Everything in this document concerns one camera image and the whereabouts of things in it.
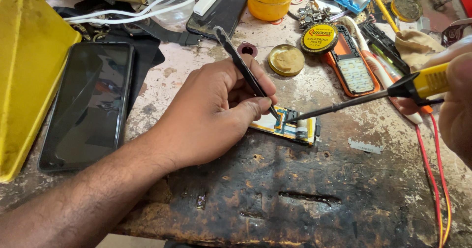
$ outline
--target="circuit board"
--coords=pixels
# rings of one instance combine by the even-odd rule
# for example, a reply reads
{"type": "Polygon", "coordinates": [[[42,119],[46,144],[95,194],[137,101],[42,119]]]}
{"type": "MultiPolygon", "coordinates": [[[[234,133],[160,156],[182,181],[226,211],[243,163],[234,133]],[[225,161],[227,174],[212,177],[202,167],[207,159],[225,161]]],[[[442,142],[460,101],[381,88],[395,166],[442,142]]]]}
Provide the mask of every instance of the circuit board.
{"type": "Polygon", "coordinates": [[[275,120],[272,114],[262,115],[261,119],[254,121],[249,127],[278,136],[284,136],[294,141],[313,145],[316,138],[316,118],[308,118],[297,122],[284,123],[285,120],[297,117],[298,112],[289,108],[274,106],[282,123],[275,120]]]}

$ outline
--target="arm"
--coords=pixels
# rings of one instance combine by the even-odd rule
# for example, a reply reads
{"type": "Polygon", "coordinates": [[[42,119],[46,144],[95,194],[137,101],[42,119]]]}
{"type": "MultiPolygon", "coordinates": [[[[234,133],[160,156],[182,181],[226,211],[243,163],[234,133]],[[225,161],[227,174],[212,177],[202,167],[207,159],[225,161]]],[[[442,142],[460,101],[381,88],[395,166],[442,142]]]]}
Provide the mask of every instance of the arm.
{"type": "Polygon", "coordinates": [[[277,102],[269,77],[242,58],[269,98],[254,97],[230,59],[193,71],[148,132],[3,215],[2,247],[95,247],[157,180],[224,154],[277,102]]]}

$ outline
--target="yellow plastic tray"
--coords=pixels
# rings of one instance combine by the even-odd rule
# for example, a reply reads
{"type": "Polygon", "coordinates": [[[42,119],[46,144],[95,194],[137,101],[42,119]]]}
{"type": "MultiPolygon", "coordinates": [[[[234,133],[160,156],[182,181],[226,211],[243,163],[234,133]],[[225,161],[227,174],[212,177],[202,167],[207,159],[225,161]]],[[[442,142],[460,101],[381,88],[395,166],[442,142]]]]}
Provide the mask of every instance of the yellow plastic tray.
{"type": "Polygon", "coordinates": [[[0,182],[19,173],[81,36],[44,0],[0,0],[0,182]]]}

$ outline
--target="hand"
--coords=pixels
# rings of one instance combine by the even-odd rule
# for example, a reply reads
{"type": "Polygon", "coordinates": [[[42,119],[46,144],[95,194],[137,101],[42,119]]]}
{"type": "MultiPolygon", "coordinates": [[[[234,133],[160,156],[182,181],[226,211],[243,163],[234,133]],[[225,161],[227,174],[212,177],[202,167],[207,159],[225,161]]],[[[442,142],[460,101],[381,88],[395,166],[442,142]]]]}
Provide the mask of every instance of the hand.
{"type": "Polygon", "coordinates": [[[210,162],[228,151],[251,122],[277,103],[276,88],[249,54],[241,55],[268,97],[256,97],[231,58],[190,73],[160,120],[145,135],[174,163],[172,170],[210,162]]]}
{"type": "MultiPolygon", "coordinates": [[[[440,109],[439,126],[445,144],[472,167],[472,36],[433,56],[424,68],[450,62],[446,70],[450,91],[440,109]]],[[[411,99],[399,101],[404,114],[419,111],[411,99]]]]}

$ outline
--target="cloth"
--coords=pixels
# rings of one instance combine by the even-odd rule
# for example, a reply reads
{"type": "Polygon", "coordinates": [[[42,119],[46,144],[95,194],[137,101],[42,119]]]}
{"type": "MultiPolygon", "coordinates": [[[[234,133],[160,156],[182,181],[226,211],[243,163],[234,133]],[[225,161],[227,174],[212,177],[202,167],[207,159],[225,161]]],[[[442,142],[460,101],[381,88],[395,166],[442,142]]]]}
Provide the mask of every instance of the cloth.
{"type": "Polygon", "coordinates": [[[433,55],[445,50],[432,37],[416,30],[397,32],[395,47],[402,60],[410,66],[412,72],[421,70],[422,66],[433,55]]]}

